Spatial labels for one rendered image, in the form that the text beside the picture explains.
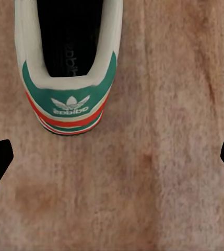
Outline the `gym shoe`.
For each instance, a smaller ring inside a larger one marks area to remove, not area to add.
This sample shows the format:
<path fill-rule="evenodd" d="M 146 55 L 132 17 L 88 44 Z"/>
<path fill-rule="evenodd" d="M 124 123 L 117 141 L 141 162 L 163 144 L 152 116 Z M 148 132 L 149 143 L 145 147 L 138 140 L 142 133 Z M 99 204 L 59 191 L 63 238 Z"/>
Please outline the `gym shoe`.
<path fill-rule="evenodd" d="M 26 96 L 52 134 L 79 136 L 103 117 L 120 50 L 123 0 L 15 0 Z"/>

